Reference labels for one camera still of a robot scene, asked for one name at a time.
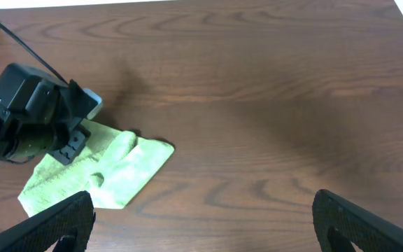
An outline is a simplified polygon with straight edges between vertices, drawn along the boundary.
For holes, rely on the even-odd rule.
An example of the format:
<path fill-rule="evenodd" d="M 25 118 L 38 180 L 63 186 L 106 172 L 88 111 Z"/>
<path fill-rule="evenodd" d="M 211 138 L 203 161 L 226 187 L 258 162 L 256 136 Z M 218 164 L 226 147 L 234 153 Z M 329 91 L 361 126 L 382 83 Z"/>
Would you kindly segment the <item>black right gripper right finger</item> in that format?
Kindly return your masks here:
<path fill-rule="evenodd" d="M 322 251 L 403 251 L 403 229 L 326 189 L 312 204 Z"/>

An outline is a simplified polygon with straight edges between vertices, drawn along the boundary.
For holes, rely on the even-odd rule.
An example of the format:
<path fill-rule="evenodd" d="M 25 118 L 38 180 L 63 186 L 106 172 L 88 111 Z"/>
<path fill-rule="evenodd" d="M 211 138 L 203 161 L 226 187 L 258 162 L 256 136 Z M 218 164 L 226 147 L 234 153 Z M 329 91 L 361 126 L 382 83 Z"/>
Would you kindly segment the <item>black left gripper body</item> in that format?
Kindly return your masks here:
<path fill-rule="evenodd" d="M 91 104 L 74 80 L 9 64 L 0 75 L 0 162 L 22 164 L 49 154 L 71 164 L 90 138 L 82 121 Z"/>

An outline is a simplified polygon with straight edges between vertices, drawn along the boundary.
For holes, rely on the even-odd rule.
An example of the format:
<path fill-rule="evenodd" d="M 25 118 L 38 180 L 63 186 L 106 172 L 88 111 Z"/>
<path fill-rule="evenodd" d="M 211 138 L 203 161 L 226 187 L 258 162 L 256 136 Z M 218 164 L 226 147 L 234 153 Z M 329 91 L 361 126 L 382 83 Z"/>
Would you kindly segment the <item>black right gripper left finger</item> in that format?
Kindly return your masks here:
<path fill-rule="evenodd" d="M 0 233 L 0 252 L 84 252 L 95 222 L 90 194 L 80 191 Z"/>

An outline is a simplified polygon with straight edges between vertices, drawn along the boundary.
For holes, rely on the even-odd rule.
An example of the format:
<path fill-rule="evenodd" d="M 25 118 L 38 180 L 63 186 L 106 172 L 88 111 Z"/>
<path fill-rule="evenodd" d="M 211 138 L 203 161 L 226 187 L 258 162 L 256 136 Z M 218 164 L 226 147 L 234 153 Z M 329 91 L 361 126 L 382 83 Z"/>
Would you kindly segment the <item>light green microfiber cloth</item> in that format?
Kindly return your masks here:
<path fill-rule="evenodd" d="M 18 200 L 28 216 L 88 191 L 94 207 L 123 209 L 174 153 L 174 147 L 84 120 L 91 136 L 68 165 L 47 154 L 35 166 Z"/>

